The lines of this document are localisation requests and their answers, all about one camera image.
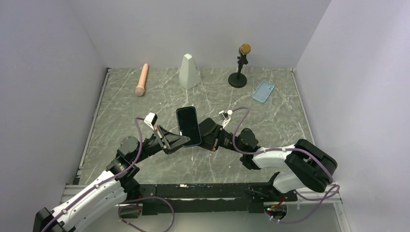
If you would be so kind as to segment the light blue phone case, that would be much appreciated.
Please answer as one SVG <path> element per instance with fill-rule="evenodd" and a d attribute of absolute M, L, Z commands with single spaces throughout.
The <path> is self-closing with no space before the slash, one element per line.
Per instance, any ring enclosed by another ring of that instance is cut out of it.
<path fill-rule="evenodd" d="M 265 103 L 270 94 L 273 92 L 274 88 L 274 84 L 268 81 L 262 81 L 253 93 L 252 98 L 257 102 Z"/>

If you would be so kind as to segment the black phone case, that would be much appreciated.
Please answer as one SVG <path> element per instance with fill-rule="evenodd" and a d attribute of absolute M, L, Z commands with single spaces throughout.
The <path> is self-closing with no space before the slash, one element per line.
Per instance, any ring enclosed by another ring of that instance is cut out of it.
<path fill-rule="evenodd" d="M 198 146 L 209 151 L 216 151 L 221 128 L 222 126 L 211 118 L 202 121 L 199 124 L 201 143 Z"/>

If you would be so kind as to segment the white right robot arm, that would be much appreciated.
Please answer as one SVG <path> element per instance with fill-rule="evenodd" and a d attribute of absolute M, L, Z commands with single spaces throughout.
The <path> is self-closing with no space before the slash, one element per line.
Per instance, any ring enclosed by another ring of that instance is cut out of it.
<path fill-rule="evenodd" d="M 201 133 L 200 146 L 210 151 L 219 147 L 242 154 L 240 162 L 249 170 L 284 168 L 286 171 L 274 174 L 268 182 L 267 196 L 280 200 L 285 193 L 300 188 L 309 188 L 322 193 L 332 183 L 337 162 L 306 139 L 294 145 L 274 150 L 258 145 L 252 130 L 245 128 L 239 136 L 228 133 L 220 125 Z"/>

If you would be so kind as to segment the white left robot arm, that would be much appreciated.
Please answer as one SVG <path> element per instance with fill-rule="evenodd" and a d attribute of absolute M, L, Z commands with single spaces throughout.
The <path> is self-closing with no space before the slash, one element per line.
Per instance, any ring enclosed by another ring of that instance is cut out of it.
<path fill-rule="evenodd" d="M 124 138 L 115 158 L 91 184 L 52 210 L 38 211 L 33 231 L 81 232 L 115 205 L 136 201 L 140 196 L 140 184 L 134 179 L 140 170 L 136 164 L 160 151 L 171 154 L 189 141 L 162 126 L 155 126 L 151 137 L 142 142 L 133 136 Z"/>

